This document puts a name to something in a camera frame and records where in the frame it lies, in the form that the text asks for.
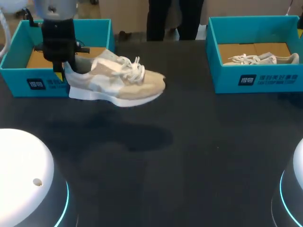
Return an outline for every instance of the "black table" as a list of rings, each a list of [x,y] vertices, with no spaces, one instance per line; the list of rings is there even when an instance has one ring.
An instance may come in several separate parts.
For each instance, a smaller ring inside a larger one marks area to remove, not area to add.
[[[118,108],[13,98],[0,81],[0,128],[49,147],[80,226],[271,227],[273,191],[303,138],[300,96],[216,95],[203,41],[125,43],[116,52],[166,75],[164,94]]]

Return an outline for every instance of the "cardboard box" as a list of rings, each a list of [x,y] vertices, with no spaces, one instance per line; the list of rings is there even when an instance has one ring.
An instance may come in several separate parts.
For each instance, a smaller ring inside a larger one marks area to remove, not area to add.
[[[98,57],[106,48],[105,47],[89,47],[89,53],[76,53],[77,56],[84,58],[96,58]],[[32,51],[30,58],[27,63],[27,69],[52,69],[53,64],[43,57],[41,51]]]
[[[297,16],[211,17],[206,53],[216,93],[303,91],[303,38]],[[223,65],[235,55],[298,53],[300,64]]]
[[[289,57],[291,54],[286,43],[263,43],[263,44],[219,44],[219,51],[223,64],[231,62],[233,56],[246,54],[260,56],[271,52],[279,57]]]
[[[74,26],[76,39],[86,46],[115,50],[111,20],[79,19],[74,20]],[[48,68],[42,53],[33,53],[34,45],[40,44],[42,40],[41,28],[30,27],[28,20],[20,21],[11,48],[0,64],[2,77],[14,97],[68,97],[67,82],[61,82],[52,67]],[[101,49],[93,48],[89,57],[98,55],[95,50]]]

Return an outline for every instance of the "cardboard insert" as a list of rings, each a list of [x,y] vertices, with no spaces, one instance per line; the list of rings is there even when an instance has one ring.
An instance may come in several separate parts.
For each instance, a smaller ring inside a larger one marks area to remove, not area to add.
[[[286,43],[259,43],[259,44],[219,44],[222,63],[231,62],[231,57],[238,55],[262,55],[267,52],[279,57],[289,57],[290,51]]]
[[[103,51],[105,50],[105,47],[90,47],[89,53],[77,53],[78,56],[84,57],[84,58],[96,58],[98,57]],[[29,61],[27,63],[28,69],[45,69],[45,68],[53,68],[53,64],[50,61],[47,61],[43,57],[42,52],[38,51],[32,51],[32,54],[29,58]]]

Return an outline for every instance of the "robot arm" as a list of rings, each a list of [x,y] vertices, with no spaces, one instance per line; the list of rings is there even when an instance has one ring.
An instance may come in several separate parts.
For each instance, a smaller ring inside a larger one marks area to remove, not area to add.
[[[0,0],[0,9],[7,13],[14,13],[24,8],[27,0]],[[44,58],[53,63],[53,70],[61,80],[64,78],[62,63],[68,61],[76,70],[75,53],[89,52],[88,48],[81,48],[75,38],[73,17],[77,12],[77,0],[34,0],[37,15],[43,19],[42,24],[34,23],[30,15],[30,26],[42,29],[43,43],[35,46],[42,50]],[[4,55],[10,46],[10,34],[4,15],[0,11],[0,21],[6,32],[6,45],[0,52]]]

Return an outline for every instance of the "person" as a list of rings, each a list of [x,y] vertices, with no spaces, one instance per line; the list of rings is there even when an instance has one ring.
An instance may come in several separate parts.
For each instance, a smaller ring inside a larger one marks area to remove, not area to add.
[[[172,0],[149,0],[147,16],[147,41],[163,41],[166,17]],[[182,22],[178,26],[180,40],[195,40],[200,24],[204,0],[178,0]]]

